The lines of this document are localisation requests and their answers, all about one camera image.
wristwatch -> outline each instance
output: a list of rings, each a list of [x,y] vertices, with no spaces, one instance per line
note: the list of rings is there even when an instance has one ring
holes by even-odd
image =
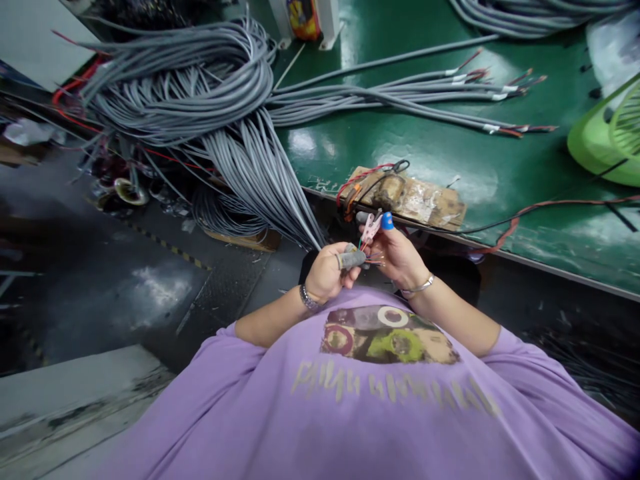
[[[427,288],[429,288],[431,286],[431,284],[433,283],[434,278],[435,277],[433,276],[433,274],[430,274],[429,278],[427,279],[426,282],[424,282],[424,284],[422,284],[419,287],[416,287],[416,288],[414,288],[412,290],[400,289],[400,293],[402,293],[402,296],[404,296],[404,297],[406,297],[407,295],[413,296],[414,293],[418,293],[419,291],[426,290]]]
[[[308,308],[310,311],[315,313],[322,309],[322,305],[320,305],[309,296],[309,292],[307,292],[307,287],[304,283],[300,285],[300,298],[302,298],[302,302],[304,302],[306,308]]]

red cable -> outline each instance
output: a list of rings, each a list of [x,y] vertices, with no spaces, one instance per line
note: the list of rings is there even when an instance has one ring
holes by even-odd
[[[556,201],[544,201],[544,202],[540,202],[540,203],[534,203],[533,205],[530,205],[528,207],[523,208],[522,210],[520,210],[517,213],[518,217],[516,217],[513,220],[511,220],[511,225],[509,226],[508,230],[506,232],[504,232],[502,235],[500,235],[500,238],[498,238],[498,241],[495,243],[494,246],[487,247],[487,248],[470,250],[469,253],[483,253],[483,254],[486,254],[486,253],[497,252],[505,244],[508,236],[510,236],[515,231],[515,229],[518,227],[518,224],[520,223],[520,216],[522,216],[526,212],[528,212],[528,211],[530,211],[532,209],[536,209],[538,207],[544,207],[546,205],[558,205],[558,204],[562,204],[562,203],[568,203],[568,204],[580,204],[580,203],[582,203],[582,204],[587,204],[587,205],[606,205],[607,203],[623,203],[623,202],[634,201],[634,200],[640,200],[640,195],[632,195],[630,197],[625,197],[625,198],[615,199],[615,200],[607,200],[607,201],[604,201],[604,200],[556,200]]]
[[[353,182],[358,181],[358,180],[360,180],[360,179],[362,179],[362,178],[366,177],[366,176],[367,176],[368,174],[370,174],[370,173],[373,173],[373,172],[375,172],[375,171],[380,170],[381,168],[384,168],[384,167],[392,167],[392,166],[394,166],[394,165],[395,165],[395,163],[384,163],[383,165],[378,165],[377,167],[374,167],[374,168],[372,168],[371,170],[367,170],[366,172],[361,173],[361,174],[360,174],[360,175],[358,175],[357,177],[354,177],[354,178],[350,179],[350,180],[349,180],[348,182],[346,182],[342,187],[340,187],[340,190],[338,190],[338,194],[337,194],[337,195],[336,195],[336,197],[335,197],[335,203],[336,203],[336,206],[337,206],[338,208],[340,208],[340,195],[342,195],[342,192],[344,191],[344,189],[345,189],[345,188],[347,188],[350,184],[352,184]]]

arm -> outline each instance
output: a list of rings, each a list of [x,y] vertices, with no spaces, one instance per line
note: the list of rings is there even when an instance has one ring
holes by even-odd
[[[347,242],[334,243],[318,253],[311,266],[305,286],[310,298],[320,305],[336,297],[342,287],[352,288],[360,274],[360,267],[342,275],[335,256],[344,252]],[[300,296],[300,286],[286,292],[268,305],[242,317],[235,325],[238,338],[269,348],[284,332],[309,316],[309,310]]]
[[[411,241],[393,226],[390,213],[385,213],[383,228],[371,248],[382,251],[385,266],[380,270],[401,289],[424,285],[431,276]],[[477,357],[486,355],[500,334],[500,325],[462,300],[442,280],[420,292],[407,295],[414,312],[431,320],[458,340]]]

wire harness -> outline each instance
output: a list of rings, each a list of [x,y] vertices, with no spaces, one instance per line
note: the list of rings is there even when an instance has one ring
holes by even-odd
[[[635,0],[449,0],[465,22],[502,37],[537,39],[594,17],[637,7]]]
[[[271,63],[276,53],[275,42],[264,28],[246,16],[169,31],[125,30],[139,38],[79,44],[110,57],[82,88],[84,107],[128,137],[186,155],[190,165],[206,170],[201,163],[213,163],[237,196],[233,202],[222,197],[226,200],[216,203],[231,209],[226,213],[214,216],[208,210],[210,229],[253,235],[260,221],[254,218],[246,230],[231,221],[230,215],[238,213],[242,202],[240,210],[294,242],[322,248],[324,234],[263,108],[273,89]],[[144,155],[185,198],[148,151]],[[193,173],[181,156],[174,159]],[[208,199],[218,194],[215,191]],[[199,195],[197,211],[203,212]]]

red wire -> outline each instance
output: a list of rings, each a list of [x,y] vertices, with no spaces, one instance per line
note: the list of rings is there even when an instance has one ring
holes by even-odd
[[[508,135],[513,135],[514,137],[522,138],[522,133],[520,133],[520,132],[518,132],[516,130],[499,129],[498,132],[506,133]]]
[[[340,208],[340,195],[342,195],[342,192],[344,191],[344,189],[347,188],[350,184],[366,177],[370,173],[380,170],[381,168],[392,167],[394,165],[395,165],[394,163],[384,163],[383,165],[378,165],[377,167],[374,167],[371,170],[367,170],[366,172],[361,173],[357,177],[354,177],[350,179],[348,182],[346,182],[342,187],[340,187],[340,190],[338,190],[338,194],[335,197],[335,203],[338,206],[338,208]]]
[[[527,78],[532,73],[533,73],[533,69],[529,69],[523,75],[520,75],[518,78],[511,80],[507,85],[513,85],[514,83],[517,83],[520,80]]]
[[[615,200],[607,200],[607,201],[604,201],[604,200],[556,200],[556,201],[544,201],[540,203],[534,203],[533,205],[523,208],[517,213],[518,217],[511,220],[511,225],[509,226],[508,230],[504,232],[502,235],[500,235],[500,238],[498,238],[498,241],[493,247],[470,250],[470,253],[486,254],[486,253],[494,253],[500,250],[502,246],[505,244],[507,238],[516,230],[516,228],[518,228],[518,224],[520,223],[520,216],[522,216],[524,213],[528,212],[529,210],[536,209],[538,207],[544,207],[546,205],[558,205],[562,203],[606,205],[607,203],[623,203],[623,202],[634,201],[634,200],[640,200],[640,195],[632,195],[630,197],[625,197],[625,198],[615,199]]]
[[[109,57],[110,55],[107,52],[104,52],[102,50],[98,50],[98,49],[94,49],[91,47],[85,47],[84,45],[79,45],[78,42],[71,40],[69,37],[64,36],[62,33],[56,31],[56,30],[51,30],[52,33],[54,33],[55,35],[57,35],[58,37],[62,38],[63,40],[68,41],[70,44],[75,45],[76,47],[82,47],[82,48],[86,48],[87,50],[93,50],[96,53],[99,53],[101,55],[104,55],[106,57]]]
[[[464,67],[464,66],[468,65],[468,64],[471,62],[471,60],[473,60],[473,59],[474,59],[474,58],[476,58],[478,55],[480,55],[480,52],[482,52],[482,50],[484,50],[484,48],[482,48],[482,47],[478,48],[478,50],[476,50],[476,52],[471,56],[471,58],[470,58],[470,59],[468,59],[466,62],[464,62],[462,65],[460,65],[460,66],[458,67],[458,70],[460,70],[462,67]]]

